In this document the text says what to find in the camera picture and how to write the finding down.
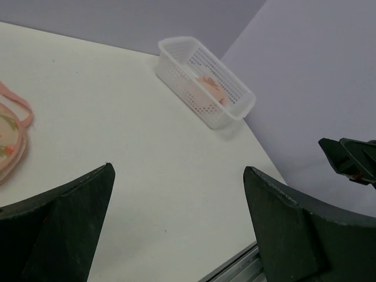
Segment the pink bra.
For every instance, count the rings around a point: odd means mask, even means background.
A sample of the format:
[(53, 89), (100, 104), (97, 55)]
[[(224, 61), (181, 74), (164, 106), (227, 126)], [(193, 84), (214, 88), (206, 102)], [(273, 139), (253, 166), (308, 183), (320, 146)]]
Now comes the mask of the pink bra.
[(197, 80), (221, 105), (227, 104), (227, 92), (213, 78), (201, 76)]

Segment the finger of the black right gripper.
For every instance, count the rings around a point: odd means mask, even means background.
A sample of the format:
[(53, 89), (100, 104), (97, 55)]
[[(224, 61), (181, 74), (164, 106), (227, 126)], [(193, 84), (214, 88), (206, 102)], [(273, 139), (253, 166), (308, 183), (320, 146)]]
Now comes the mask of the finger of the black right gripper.
[(375, 141), (363, 142), (342, 138), (318, 141), (337, 174), (361, 185), (375, 185)]

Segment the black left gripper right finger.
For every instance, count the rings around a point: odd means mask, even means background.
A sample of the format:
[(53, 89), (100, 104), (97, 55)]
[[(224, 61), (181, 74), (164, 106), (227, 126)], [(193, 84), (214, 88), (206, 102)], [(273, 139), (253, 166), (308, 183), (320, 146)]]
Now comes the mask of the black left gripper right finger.
[(244, 190), (267, 281), (375, 281), (375, 218), (246, 167)]

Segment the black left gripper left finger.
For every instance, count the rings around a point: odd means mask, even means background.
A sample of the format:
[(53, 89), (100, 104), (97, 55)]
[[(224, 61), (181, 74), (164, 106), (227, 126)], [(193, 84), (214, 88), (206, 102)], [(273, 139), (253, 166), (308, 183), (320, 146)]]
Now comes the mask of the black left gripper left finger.
[(1, 207), (1, 281), (87, 281), (114, 181), (106, 163)]

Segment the pink floral mesh laundry bag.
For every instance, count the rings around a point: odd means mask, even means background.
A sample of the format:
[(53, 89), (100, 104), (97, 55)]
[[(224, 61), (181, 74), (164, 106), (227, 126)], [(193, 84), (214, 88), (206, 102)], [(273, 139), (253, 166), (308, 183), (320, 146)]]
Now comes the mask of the pink floral mesh laundry bag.
[(9, 107), (1, 104), (1, 183), (15, 170), (28, 149), (27, 127), (33, 121), (30, 104), (1, 84), (1, 96), (24, 108), (28, 115), (20, 120)]

